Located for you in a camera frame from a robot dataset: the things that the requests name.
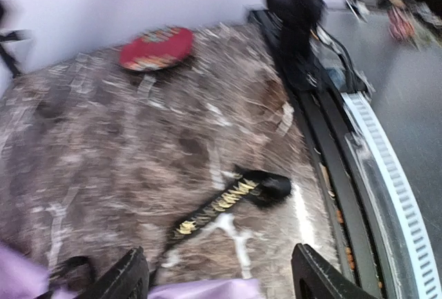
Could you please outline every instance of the red round object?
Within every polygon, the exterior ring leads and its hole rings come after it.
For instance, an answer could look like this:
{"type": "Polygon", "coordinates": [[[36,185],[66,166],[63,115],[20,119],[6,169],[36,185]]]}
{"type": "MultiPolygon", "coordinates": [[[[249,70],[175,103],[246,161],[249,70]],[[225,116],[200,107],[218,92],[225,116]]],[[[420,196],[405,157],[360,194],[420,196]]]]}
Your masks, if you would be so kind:
{"type": "Polygon", "coordinates": [[[165,28],[144,33],[122,48],[119,63],[135,71],[168,68],[181,62],[192,51],[193,33],[186,28],[165,28]]]}

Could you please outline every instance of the red item on floor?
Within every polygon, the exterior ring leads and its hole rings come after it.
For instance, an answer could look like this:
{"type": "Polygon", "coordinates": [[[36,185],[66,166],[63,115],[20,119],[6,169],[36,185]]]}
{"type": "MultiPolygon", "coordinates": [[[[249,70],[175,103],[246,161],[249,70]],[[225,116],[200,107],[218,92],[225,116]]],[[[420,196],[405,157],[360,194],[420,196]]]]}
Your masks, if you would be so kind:
{"type": "Polygon", "coordinates": [[[119,56],[123,68],[153,71],[175,66],[191,54],[193,33],[186,28],[165,28],[144,33],[125,45],[119,56]]]}

